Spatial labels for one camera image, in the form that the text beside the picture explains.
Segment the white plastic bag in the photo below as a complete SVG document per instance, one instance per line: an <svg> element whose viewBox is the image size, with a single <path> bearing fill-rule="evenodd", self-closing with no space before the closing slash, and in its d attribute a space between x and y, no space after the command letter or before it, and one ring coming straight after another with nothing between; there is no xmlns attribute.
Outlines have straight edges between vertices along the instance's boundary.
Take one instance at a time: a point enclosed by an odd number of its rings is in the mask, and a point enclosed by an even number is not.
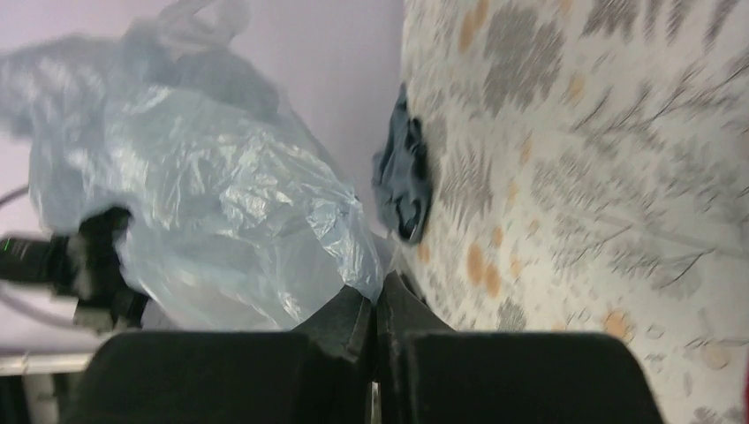
<svg viewBox="0 0 749 424"><path fill-rule="evenodd" d="M211 26L196 20L218 6ZM228 50L236 0L183 0L119 41L70 36L0 57L0 119L32 140L42 224L112 205L133 220L128 284L190 329L288 329L344 284L376 300L361 204L276 88Z"/></svg>

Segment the crumpled plastic bag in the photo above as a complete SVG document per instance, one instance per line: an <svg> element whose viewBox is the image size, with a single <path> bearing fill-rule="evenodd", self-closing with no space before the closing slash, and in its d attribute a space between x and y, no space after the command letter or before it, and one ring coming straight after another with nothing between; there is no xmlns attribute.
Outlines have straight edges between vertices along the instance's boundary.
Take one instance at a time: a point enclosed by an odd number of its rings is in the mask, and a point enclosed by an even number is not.
<svg viewBox="0 0 749 424"><path fill-rule="evenodd" d="M211 26L197 13L209 5ZM42 225L133 219L125 281L188 329L289 329L382 267L352 186L229 43L237 0L181 0L120 40L72 35L0 56L0 124L31 140Z"/></svg>

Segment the black cable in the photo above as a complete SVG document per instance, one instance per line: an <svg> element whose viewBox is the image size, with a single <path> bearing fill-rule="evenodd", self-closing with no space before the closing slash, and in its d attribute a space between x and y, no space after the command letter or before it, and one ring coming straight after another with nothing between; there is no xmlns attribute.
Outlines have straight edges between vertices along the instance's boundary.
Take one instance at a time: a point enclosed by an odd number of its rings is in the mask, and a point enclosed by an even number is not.
<svg viewBox="0 0 749 424"><path fill-rule="evenodd" d="M12 190L0 197L0 209L8 206L10 203L22 198L28 194L28 185L24 185L15 190ZM32 320L41 324L55 327L59 329L75 329L80 330L79 326L76 326L72 322L62 319L53 314L46 314L40 311L36 307L28 305L26 302L17 299L15 296L9 294L4 286L0 286L0 303L13 310L17 314L22 314Z"/></svg>

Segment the fabric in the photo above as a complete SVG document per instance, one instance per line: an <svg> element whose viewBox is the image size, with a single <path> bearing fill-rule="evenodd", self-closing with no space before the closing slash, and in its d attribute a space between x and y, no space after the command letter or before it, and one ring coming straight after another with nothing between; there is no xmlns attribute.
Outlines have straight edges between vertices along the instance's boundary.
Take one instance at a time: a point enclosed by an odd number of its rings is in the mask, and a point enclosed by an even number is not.
<svg viewBox="0 0 749 424"><path fill-rule="evenodd" d="M669 424L744 422L749 1L405 10L435 196L395 263L428 304L457 329L607 332Z"/></svg>
<svg viewBox="0 0 749 424"><path fill-rule="evenodd" d="M401 86L390 116L388 142L382 152L374 155L373 162L372 189L380 221L405 243L419 243L432 200L432 186L421 122L408 114L405 86Z"/></svg>

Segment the translucent plastic bag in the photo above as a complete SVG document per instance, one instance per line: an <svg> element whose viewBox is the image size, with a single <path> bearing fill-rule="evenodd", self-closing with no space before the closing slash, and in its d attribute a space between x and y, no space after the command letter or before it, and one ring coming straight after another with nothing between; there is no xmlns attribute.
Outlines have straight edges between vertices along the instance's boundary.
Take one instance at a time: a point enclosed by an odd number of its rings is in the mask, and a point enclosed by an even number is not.
<svg viewBox="0 0 749 424"><path fill-rule="evenodd" d="M196 14L209 4L211 26ZM228 50L238 1L183 0L121 40L70 36L0 57L0 119L32 140L42 224L133 215L128 284L190 329L288 329L344 284L375 300L361 204L276 88Z"/></svg>

